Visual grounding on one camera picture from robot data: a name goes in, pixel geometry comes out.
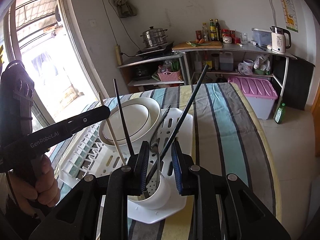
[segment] wooden cutting board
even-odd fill
[[[186,42],[182,42],[179,43],[177,45],[175,45],[174,47],[172,47],[172,50],[180,50],[180,49],[222,49],[222,44],[220,41],[205,41],[204,43],[210,43],[208,45],[204,45],[204,46],[196,46],[193,47],[189,44],[187,44]]]

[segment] pink storage bin lid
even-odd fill
[[[266,79],[231,76],[228,82],[236,83],[246,97],[274,100],[278,98],[270,81]]]

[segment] human hand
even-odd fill
[[[41,159],[42,176],[36,182],[36,186],[32,187],[30,184],[20,179],[15,175],[14,171],[9,171],[9,178],[12,190],[16,196],[20,209],[30,215],[34,216],[35,211],[30,206],[28,199],[37,199],[40,204],[53,207],[60,200],[60,189],[58,182],[54,178],[54,170],[51,166],[51,161],[47,155],[43,155]]]

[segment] stainless steel pot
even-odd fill
[[[167,43],[167,36],[164,34],[165,31],[167,31],[167,29],[153,28],[153,26],[151,26],[149,30],[143,32],[140,36],[143,37],[143,42],[146,47],[150,48]]]

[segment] light switch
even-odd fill
[[[96,27],[97,26],[96,20],[89,20],[89,23],[90,23],[91,27]]]

